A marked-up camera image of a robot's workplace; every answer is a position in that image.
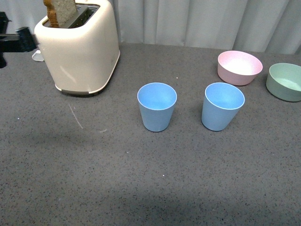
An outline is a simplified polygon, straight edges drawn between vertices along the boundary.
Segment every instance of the cup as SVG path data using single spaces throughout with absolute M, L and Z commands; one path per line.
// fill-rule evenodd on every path
M 177 101 L 176 91 L 164 83 L 153 82 L 142 86 L 137 98 L 144 126 L 152 132 L 165 130 Z
M 223 130 L 244 103 L 244 94 L 235 86 L 224 82 L 210 84 L 205 90 L 203 125 L 213 131 Z

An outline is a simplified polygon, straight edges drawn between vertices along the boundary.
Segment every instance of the bowl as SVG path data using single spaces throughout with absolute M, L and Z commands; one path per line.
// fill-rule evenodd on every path
M 301 101 L 301 66 L 278 63 L 269 68 L 268 91 L 279 99 Z
M 241 51 L 226 51 L 218 56 L 217 73 L 232 85 L 244 86 L 252 82 L 262 71 L 262 63 L 251 54 Z

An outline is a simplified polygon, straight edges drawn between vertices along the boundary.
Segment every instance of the toaster base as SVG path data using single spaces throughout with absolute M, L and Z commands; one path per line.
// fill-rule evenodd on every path
M 108 77 L 108 80 L 106 81 L 106 83 L 105 83 L 102 87 L 100 87 L 100 88 L 97 89 L 97 90 L 93 90 L 93 91 L 72 91 L 72 90 L 65 90 L 65 89 L 59 88 L 56 84 L 55 84 L 55 87 L 56 87 L 59 91 L 61 91 L 61 92 L 63 92 L 63 93 L 73 94 L 73 95 L 89 95 L 89 94 L 97 93 L 97 92 L 99 92 L 100 90 L 102 90 L 102 89 L 108 84 L 108 82 L 109 82 L 109 80 L 110 80 L 110 78 L 111 78 L 111 76 L 112 76 L 112 74 L 113 74 L 113 72 L 114 72 L 114 70 L 115 70 L 115 67 L 116 67 L 117 62 L 118 62 L 118 60 L 119 60 L 119 57 L 120 57 L 120 50 L 119 50 L 118 57 L 117 57 L 117 60 L 116 60 L 116 62 L 115 62 L 115 65 L 114 65 L 114 67 L 113 67 L 113 70 L 112 70 L 110 76 Z

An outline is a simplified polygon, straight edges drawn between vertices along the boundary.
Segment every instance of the toast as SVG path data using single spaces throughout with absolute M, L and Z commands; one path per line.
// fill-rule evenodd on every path
M 75 0 L 43 0 L 51 27 L 59 28 L 77 11 Z

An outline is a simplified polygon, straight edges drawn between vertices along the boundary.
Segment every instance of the toaster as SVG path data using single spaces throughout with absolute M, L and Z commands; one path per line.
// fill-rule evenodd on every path
M 34 29 L 39 49 L 64 93 L 87 95 L 109 82 L 120 56 L 114 11 L 107 0 L 76 0 L 77 13 L 52 28 L 44 17 Z

